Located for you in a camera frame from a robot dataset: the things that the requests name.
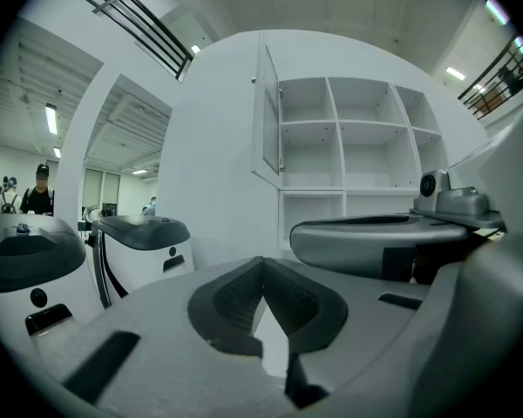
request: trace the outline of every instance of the railing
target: railing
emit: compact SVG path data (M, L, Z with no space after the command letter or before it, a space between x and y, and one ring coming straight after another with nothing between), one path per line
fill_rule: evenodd
M523 89L523 37L514 36L458 99L478 119L500 107Z
M181 80L192 54L140 0L85 0L136 39L136 43Z

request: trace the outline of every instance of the ceiling light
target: ceiling light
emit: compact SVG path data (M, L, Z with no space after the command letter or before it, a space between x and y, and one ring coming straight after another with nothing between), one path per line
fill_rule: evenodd
M465 79L465 75L464 74L461 74L459 71L454 70L451 66L448 66L446 71L448 73L450 73L451 75L455 76L459 80L464 80Z
M488 8L494 16L499 20L501 24L506 24L509 21L509 17L506 12L502 10L502 7L496 0L488 0L486 2L486 8Z
M521 54L523 54L523 37L522 36L516 37L515 44L520 48Z
M56 128L56 107L52 104L44 106L44 113L46 114L46 122L49 125L49 132L53 135L58 135Z

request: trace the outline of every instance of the open cabinet door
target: open cabinet door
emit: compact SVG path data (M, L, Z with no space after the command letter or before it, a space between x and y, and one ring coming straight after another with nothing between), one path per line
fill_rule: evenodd
M255 76L252 172L282 187L279 79L263 35Z

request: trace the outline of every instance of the white pillar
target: white pillar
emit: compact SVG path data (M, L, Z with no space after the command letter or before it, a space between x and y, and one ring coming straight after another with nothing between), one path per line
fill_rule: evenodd
M54 216L64 220L74 231L78 230L78 194L85 152L93 127L111 88L119 78L119 71L104 64L87 87L71 119L58 164Z

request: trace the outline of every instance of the man in black shirt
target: man in black shirt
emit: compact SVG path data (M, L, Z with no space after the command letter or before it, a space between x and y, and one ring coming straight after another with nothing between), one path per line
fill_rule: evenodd
M36 185L25 191L21 201L23 213L54 215L54 191L49 187L49 166L39 164L35 175Z

